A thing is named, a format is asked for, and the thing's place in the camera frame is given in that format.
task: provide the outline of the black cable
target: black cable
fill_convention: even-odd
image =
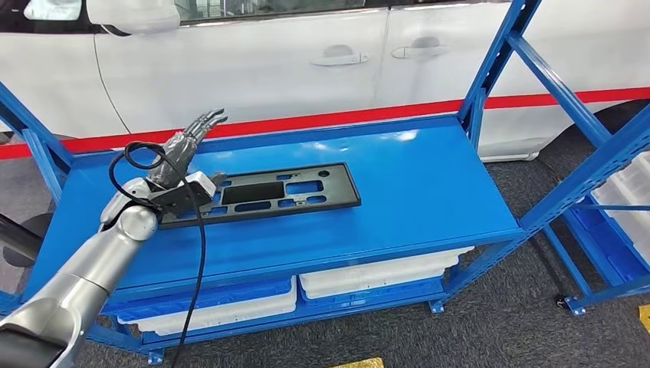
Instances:
[[[131,153],[135,150],[141,149],[141,148],[146,148],[152,152],[154,152],[159,158],[154,161],[153,163],[150,163],[149,165],[143,165],[142,163],[138,163],[136,160],[134,160],[131,157]],[[196,306],[196,299],[199,297],[199,291],[201,290],[201,281],[203,279],[203,269],[205,268],[205,226],[203,224],[203,217],[201,216],[201,210],[199,209],[199,202],[196,200],[196,196],[194,195],[194,192],[192,191],[192,188],[189,186],[189,183],[187,182],[187,179],[185,179],[185,173],[181,172],[179,168],[175,165],[175,163],[167,157],[165,154],[165,150],[163,149],[162,146],[156,143],[146,143],[146,142],[132,142],[126,145],[124,147],[124,151],[121,153],[118,153],[117,156],[113,159],[113,161],[110,162],[110,165],[108,166],[108,177],[110,179],[110,182],[115,186],[115,189],[117,189],[118,192],[124,194],[127,198],[131,199],[135,203],[139,205],[143,205],[148,208],[153,208],[156,211],[159,211],[161,208],[157,204],[149,201],[148,199],[142,199],[142,198],[137,198],[135,197],[132,193],[127,192],[122,186],[117,182],[115,179],[115,165],[124,157],[124,159],[131,164],[131,166],[136,167],[137,169],[144,169],[144,170],[150,170],[154,169],[164,163],[168,163],[169,166],[174,170],[176,175],[179,176],[181,179],[181,182],[185,186],[185,189],[187,190],[187,194],[189,196],[190,202],[192,202],[192,207],[194,207],[194,212],[196,213],[196,222],[198,223],[199,227],[199,233],[201,234],[201,256],[199,259],[199,272],[196,276],[196,284],[194,288],[194,294],[192,295],[192,300],[189,303],[189,309],[187,310],[187,317],[185,318],[185,324],[183,325],[183,329],[181,332],[181,338],[179,341],[179,347],[176,350],[176,353],[174,354],[174,358],[172,359],[172,368],[176,365],[176,362],[178,361],[178,358],[180,356],[181,350],[183,345],[185,344],[185,338],[187,337],[187,330],[189,328],[189,322],[192,319],[192,313],[194,312],[194,308]]]

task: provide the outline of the black plastic part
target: black plastic part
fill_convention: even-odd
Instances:
[[[259,219],[361,205],[345,163],[229,175],[216,201],[201,206],[205,224]],[[197,225],[188,209],[165,214],[160,228]]]
[[[45,368],[65,350],[49,341],[13,330],[0,330],[1,368]]]

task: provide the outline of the car door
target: car door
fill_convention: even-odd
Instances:
[[[259,2],[177,2],[185,21],[176,31],[98,34],[103,79],[129,129],[182,127],[214,107],[224,107],[231,123],[371,107],[388,9],[280,17],[275,11],[298,5],[363,2],[279,3],[261,18],[230,19],[259,13],[246,8]]]
[[[103,88],[87,19],[29,21],[26,4],[0,8],[0,81],[53,133],[127,133]]]
[[[510,4],[404,6],[389,16],[381,105],[461,99]],[[545,0],[526,39],[574,90],[646,87],[650,82],[649,2]],[[517,55],[491,96],[546,93]],[[592,111],[616,104],[590,104]],[[479,153],[529,159],[570,124],[557,106],[486,110]]]

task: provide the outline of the blue metal shelf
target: blue metal shelf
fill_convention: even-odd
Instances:
[[[204,288],[485,245],[476,259],[463,269],[452,268],[448,281],[433,290],[422,287],[384,294],[364,299],[361,305],[309,307],[299,297],[291,314],[193,331],[188,342],[420,301],[428,301],[438,313],[450,297],[538,231],[544,230],[554,245],[559,244],[549,224],[650,143],[650,107],[611,136],[524,40],[539,4],[540,0],[512,1],[458,113],[216,140],[202,144],[192,163],[194,169],[207,173],[245,173],[346,162],[363,200],[351,209],[209,225]],[[476,153],[485,99],[513,51],[596,146],[591,156],[518,221]],[[97,230],[98,214],[115,192],[107,177],[114,153],[72,156],[1,84],[0,117],[27,138],[53,197],[60,196],[24,300]],[[117,175],[125,182],[143,173],[121,163]],[[110,303],[191,290],[198,243],[193,228],[158,232],[143,245]],[[556,248],[563,261],[569,259],[570,271],[579,274],[561,245]],[[611,263],[610,268],[613,278],[616,268]],[[576,280],[586,296],[570,298],[567,303],[580,314],[585,305],[604,297],[643,288],[650,284],[650,274],[596,293],[591,293],[583,278]],[[11,310],[17,301],[16,296],[0,292],[0,310]],[[115,320],[113,329],[95,326],[88,339],[149,354],[154,362],[162,361],[162,348],[177,342],[173,335],[145,333],[136,338]]]
[[[584,314],[585,306],[590,304],[650,291],[650,265],[636,251],[619,224],[598,209],[598,202],[591,195],[564,212],[562,220],[606,283],[605,289],[594,293],[553,230],[550,227],[544,230],[582,291],[580,298],[564,298],[575,315]]]
[[[333,133],[346,137],[328,139]],[[285,143],[296,136],[304,142]],[[363,204],[206,226],[207,288],[502,242],[524,233],[454,116],[280,133],[273,139],[283,144],[206,143],[192,162],[205,173],[346,162]],[[96,214],[114,193],[107,179],[113,156],[75,159],[38,256],[47,261],[36,262],[25,297],[97,231]],[[423,164],[415,156],[438,158]],[[143,175],[126,162],[116,173],[123,180]],[[158,231],[142,246],[111,301],[192,290],[198,243],[195,228]]]
[[[268,330],[270,328],[286,327],[303,322],[324,320],[333,317],[342,317],[349,314],[355,314],[366,311],[376,311],[400,305],[413,304],[423,301],[436,301],[447,296],[442,291],[442,279],[437,278],[427,284],[427,287],[410,290],[406,289],[401,292],[381,294],[366,299],[344,302],[338,304],[325,304],[322,306],[307,305],[300,292],[297,296],[296,310],[288,314],[279,314],[277,316],[247,320],[234,324],[204,328],[188,332],[187,341],[197,342],[204,340],[217,339],[220,337],[233,336],[237,334],[247,334],[250,332]],[[178,343],[180,333],[173,335],[158,336],[155,333],[143,333],[143,346],[149,349],[158,349],[161,347],[173,346]]]

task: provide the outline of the robotic arm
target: robotic arm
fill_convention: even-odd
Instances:
[[[201,115],[183,132],[163,145],[174,166],[186,173],[196,148],[206,133],[228,118],[221,110]],[[203,172],[185,180],[199,199],[210,203],[221,175],[212,182]],[[0,320],[0,366],[3,368],[71,367],[86,332],[115,289],[141,244],[158,228],[162,212],[190,209],[188,203],[171,203],[173,192],[186,191],[182,178],[164,162],[146,178],[136,178],[123,188],[139,199],[159,205],[139,205],[116,193],[100,217],[99,232],[86,240],[52,279],[19,309]]]

